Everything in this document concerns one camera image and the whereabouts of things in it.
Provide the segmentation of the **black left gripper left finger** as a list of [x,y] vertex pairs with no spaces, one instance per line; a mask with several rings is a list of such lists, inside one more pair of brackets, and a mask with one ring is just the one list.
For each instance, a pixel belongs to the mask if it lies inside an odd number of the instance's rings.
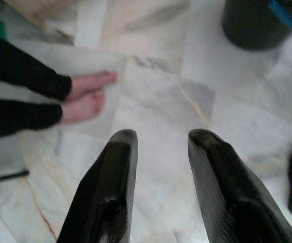
[[56,243],[130,243],[138,138],[117,131],[79,183]]

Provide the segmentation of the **black rubbish bin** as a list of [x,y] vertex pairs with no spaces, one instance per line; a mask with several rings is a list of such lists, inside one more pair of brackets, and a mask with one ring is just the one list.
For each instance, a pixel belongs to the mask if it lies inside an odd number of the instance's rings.
[[273,49],[292,35],[269,9],[269,0],[225,0],[222,29],[234,45],[245,50]]

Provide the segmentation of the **person's bare foot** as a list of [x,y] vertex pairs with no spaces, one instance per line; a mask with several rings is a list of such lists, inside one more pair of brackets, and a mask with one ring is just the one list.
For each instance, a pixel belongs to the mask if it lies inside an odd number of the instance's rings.
[[96,90],[81,97],[63,102],[60,106],[62,116],[61,125],[84,122],[96,118],[103,110],[106,101],[104,90]]
[[74,100],[88,92],[102,89],[117,81],[117,72],[102,71],[71,77],[71,88],[65,100]]

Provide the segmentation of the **thin black rod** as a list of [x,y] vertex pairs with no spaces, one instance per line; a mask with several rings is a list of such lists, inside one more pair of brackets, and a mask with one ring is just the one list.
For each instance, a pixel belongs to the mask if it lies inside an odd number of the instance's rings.
[[6,180],[11,180],[15,178],[21,178],[21,177],[26,177],[30,174],[29,170],[23,170],[20,172],[12,173],[12,174],[7,174],[0,176],[0,182],[1,181],[6,181]]

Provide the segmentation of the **blue bin liner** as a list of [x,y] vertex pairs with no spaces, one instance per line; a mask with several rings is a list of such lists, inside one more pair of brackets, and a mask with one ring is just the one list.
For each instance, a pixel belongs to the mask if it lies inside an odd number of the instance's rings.
[[283,24],[292,28],[292,0],[269,0],[268,5]]

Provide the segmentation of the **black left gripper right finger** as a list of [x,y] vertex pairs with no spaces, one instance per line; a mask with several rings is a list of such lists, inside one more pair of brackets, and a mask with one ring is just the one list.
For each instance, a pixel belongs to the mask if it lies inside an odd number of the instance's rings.
[[188,157],[210,243],[292,243],[292,226],[229,143],[191,130]]

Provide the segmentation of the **person's leg black trousers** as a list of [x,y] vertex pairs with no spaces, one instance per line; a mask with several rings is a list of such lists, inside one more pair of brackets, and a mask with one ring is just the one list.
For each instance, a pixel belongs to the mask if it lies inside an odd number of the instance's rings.
[[69,76],[57,74],[2,38],[0,38],[0,81],[26,87],[59,101],[65,100],[72,88]]
[[57,104],[0,100],[0,137],[22,130],[42,130],[57,124],[62,109]]

